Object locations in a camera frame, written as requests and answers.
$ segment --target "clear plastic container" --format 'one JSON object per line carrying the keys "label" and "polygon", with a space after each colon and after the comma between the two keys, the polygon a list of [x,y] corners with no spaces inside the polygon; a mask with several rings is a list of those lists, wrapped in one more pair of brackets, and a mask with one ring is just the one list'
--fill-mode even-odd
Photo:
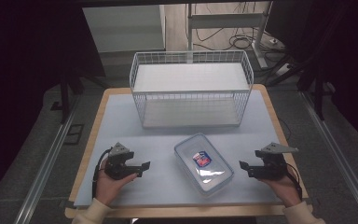
{"label": "clear plastic container", "polygon": [[232,168],[202,133],[176,145],[174,152],[179,165],[204,196],[211,196],[234,176]]}

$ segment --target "hand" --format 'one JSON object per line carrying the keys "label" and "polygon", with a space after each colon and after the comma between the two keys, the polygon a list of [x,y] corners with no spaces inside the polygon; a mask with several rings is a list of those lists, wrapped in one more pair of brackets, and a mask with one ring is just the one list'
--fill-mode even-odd
{"label": "hand", "polygon": [[137,174],[132,174],[124,177],[120,180],[114,180],[110,178],[105,172],[104,167],[106,165],[106,159],[103,160],[102,169],[98,173],[97,190],[95,192],[95,198],[105,205],[109,205],[120,192],[124,185],[134,180]]}
{"label": "hand", "polygon": [[[287,167],[287,169],[289,174],[295,176],[291,167]],[[289,177],[285,176],[280,180],[259,180],[272,188],[277,197],[282,200],[284,206],[291,207],[301,203],[295,184],[292,182],[292,180],[289,179]]]}

